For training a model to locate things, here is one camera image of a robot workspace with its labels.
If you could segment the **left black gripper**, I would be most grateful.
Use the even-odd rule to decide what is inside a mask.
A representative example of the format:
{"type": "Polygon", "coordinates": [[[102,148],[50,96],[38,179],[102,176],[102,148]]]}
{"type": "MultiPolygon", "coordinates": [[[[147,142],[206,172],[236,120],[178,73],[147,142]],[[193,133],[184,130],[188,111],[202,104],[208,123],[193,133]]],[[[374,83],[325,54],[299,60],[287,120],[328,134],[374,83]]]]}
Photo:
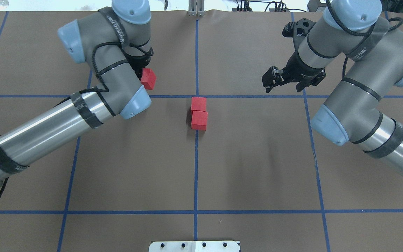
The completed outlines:
{"type": "Polygon", "coordinates": [[[140,56],[133,55],[133,52],[126,53],[126,59],[129,62],[132,69],[135,71],[136,76],[141,79],[143,69],[150,63],[151,57],[154,54],[153,48],[151,47],[149,51],[145,51],[140,47],[136,47],[136,49],[142,53],[140,56]]]}

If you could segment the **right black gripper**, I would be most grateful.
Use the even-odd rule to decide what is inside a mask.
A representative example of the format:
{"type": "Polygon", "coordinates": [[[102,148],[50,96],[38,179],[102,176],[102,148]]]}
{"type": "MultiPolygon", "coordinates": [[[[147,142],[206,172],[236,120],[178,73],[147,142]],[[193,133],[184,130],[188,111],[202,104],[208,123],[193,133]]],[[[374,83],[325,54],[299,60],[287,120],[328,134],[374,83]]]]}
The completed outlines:
{"type": "Polygon", "coordinates": [[[272,66],[262,76],[262,86],[266,93],[274,87],[285,85],[288,82],[298,82],[296,92],[301,92],[309,86],[317,86],[326,77],[325,69],[308,66],[299,56],[298,52],[292,54],[284,70],[272,66]]]}

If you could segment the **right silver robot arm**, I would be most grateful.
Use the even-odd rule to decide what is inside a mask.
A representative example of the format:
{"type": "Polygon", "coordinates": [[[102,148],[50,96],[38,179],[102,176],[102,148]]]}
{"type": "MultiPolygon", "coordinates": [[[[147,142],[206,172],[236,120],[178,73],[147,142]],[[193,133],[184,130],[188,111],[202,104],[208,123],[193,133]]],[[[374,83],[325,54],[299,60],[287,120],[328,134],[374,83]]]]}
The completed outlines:
{"type": "Polygon", "coordinates": [[[376,107],[393,86],[403,87],[402,18],[381,17],[379,0],[326,1],[323,16],[292,21],[283,36],[295,51],[281,70],[262,76],[269,93],[296,83],[297,92],[318,85],[340,54],[354,62],[311,119],[312,129],[338,146],[351,142],[403,176],[403,125],[376,107]]]}

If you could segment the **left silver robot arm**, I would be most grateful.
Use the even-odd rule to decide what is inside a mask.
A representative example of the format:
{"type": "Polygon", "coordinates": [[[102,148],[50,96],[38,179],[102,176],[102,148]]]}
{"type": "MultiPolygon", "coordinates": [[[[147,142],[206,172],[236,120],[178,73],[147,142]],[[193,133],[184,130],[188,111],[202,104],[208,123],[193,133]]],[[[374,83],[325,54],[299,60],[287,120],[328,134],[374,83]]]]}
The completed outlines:
{"type": "Polygon", "coordinates": [[[113,0],[110,7],[57,31],[76,63],[86,62],[99,83],[0,136],[0,188],[5,179],[117,115],[146,110],[151,98],[140,73],[153,55],[147,0],[113,0]]]}

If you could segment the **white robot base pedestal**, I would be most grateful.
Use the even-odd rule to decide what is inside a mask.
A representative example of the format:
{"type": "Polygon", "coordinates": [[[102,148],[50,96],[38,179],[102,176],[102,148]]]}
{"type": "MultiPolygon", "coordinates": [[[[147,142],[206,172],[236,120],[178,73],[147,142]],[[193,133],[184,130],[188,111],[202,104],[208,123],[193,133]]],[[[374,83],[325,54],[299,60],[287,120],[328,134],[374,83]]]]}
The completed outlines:
{"type": "Polygon", "coordinates": [[[157,241],[152,242],[149,252],[240,252],[239,241],[157,241]]]}

